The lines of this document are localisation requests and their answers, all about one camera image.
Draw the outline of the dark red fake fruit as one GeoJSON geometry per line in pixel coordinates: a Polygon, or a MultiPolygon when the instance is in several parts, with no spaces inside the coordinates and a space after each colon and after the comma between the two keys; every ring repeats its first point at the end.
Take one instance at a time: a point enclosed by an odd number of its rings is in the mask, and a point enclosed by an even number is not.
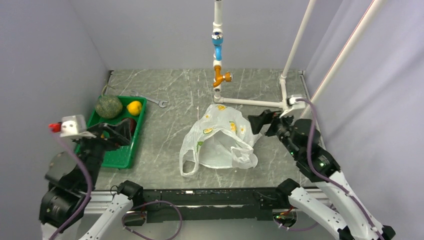
{"type": "Polygon", "coordinates": [[[133,119],[131,117],[129,117],[128,119],[130,121],[130,133],[133,136],[135,134],[135,131],[136,131],[137,122],[136,122],[135,119],[133,119]]]}

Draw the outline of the green fake melon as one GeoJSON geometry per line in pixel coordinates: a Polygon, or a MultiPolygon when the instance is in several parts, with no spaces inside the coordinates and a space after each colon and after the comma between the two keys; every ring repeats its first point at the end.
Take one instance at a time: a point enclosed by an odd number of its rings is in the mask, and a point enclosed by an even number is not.
{"type": "Polygon", "coordinates": [[[113,119],[123,110],[123,104],[116,95],[101,95],[95,105],[95,112],[104,119],[113,119]]]}

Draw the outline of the yellow fake lemon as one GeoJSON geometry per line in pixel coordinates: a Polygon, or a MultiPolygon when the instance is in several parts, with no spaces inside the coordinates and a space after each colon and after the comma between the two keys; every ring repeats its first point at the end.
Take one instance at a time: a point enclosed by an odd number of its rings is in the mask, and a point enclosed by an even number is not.
{"type": "Polygon", "coordinates": [[[139,116],[142,112],[143,104],[140,101],[132,101],[127,106],[126,109],[129,114],[132,116],[139,116]]]}

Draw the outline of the white plastic bag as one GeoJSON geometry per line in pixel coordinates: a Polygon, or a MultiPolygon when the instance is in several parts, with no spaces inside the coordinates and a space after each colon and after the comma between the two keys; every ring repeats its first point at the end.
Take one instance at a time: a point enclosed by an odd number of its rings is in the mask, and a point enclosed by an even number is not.
{"type": "Polygon", "coordinates": [[[262,136],[253,133],[242,113],[230,106],[211,104],[185,135],[179,152],[179,172],[195,175],[200,166],[210,169],[250,169],[258,164],[254,145],[262,136]]]}

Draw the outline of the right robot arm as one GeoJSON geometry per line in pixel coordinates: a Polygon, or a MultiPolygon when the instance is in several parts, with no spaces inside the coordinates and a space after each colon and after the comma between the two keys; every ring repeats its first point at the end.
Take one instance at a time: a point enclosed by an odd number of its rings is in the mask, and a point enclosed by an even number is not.
{"type": "Polygon", "coordinates": [[[335,206],[331,209],[309,196],[305,188],[291,178],[275,189],[276,203],[290,205],[308,214],[336,240],[391,240],[396,235],[389,225],[373,218],[348,184],[340,165],[319,145],[320,132],[311,119],[294,120],[281,111],[264,110],[249,115],[252,132],[258,134],[269,125],[265,135],[276,136],[293,157],[299,171],[319,188],[335,206]]]}

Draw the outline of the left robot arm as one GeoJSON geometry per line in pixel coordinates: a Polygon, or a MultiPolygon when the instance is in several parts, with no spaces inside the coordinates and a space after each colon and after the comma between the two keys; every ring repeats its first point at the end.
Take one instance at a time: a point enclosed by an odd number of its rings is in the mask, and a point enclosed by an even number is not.
{"type": "Polygon", "coordinates": [[[92,198],[106,152],[129,146],[135,122],[124,118],[88,127],[82,115],[66,116],[48,126],[64,152],[50,161],[44,178],[39,220],[44,240],[72,240],[92,198]]]}

